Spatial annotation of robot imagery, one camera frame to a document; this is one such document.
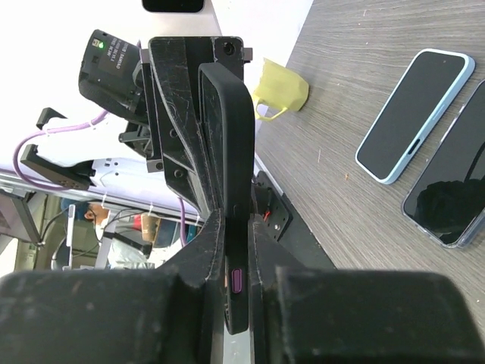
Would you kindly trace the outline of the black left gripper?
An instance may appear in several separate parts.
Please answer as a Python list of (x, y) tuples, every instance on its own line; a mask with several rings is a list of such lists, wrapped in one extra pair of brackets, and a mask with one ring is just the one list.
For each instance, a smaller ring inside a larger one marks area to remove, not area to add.
[(86, 99), (128, 122), (120, 143), (145, 157), (150, 173), (202, 218), (224, 208), (220, 110), (202, 103), (199, 67), (226, 105), (242, 89), (243, 41), (227, 36), (155, 37), (148, 49), (94, 30), (78, 87)]

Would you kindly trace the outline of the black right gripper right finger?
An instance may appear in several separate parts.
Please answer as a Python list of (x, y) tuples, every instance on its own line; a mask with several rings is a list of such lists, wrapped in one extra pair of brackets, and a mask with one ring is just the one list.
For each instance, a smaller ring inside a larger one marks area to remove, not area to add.
[(249, 224), (253, 363), (482, 363), (459, 289), (422, 271), (305, 267)]

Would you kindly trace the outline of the black phone case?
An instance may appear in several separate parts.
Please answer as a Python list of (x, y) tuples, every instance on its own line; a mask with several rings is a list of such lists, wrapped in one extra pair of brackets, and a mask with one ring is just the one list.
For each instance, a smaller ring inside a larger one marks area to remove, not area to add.
[[(252, 98), (242, 81), (242, 89), (225, 105), (217, 90), (209, 85), (199, 66), (201, 119), (221, 126), (219, 147), (214, 157), (216, 175), (222, 177), (222, 205), (225, 221), (225, 320), (230, 334), (239, 334), (249, 326), (248, 223), (252, 211), (252, 176), (255, 154), (255, 113)], [(241, 268), (244, 273), (242, 293), (231, 292), (230, 273)]]

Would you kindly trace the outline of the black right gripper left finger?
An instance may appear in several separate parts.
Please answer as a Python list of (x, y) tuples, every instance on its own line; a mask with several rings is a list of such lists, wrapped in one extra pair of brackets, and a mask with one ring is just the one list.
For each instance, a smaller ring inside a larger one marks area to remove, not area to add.
[(221, 211), (157, 269), (21, 271), (1, 280), (3, 363), (220, 363)]

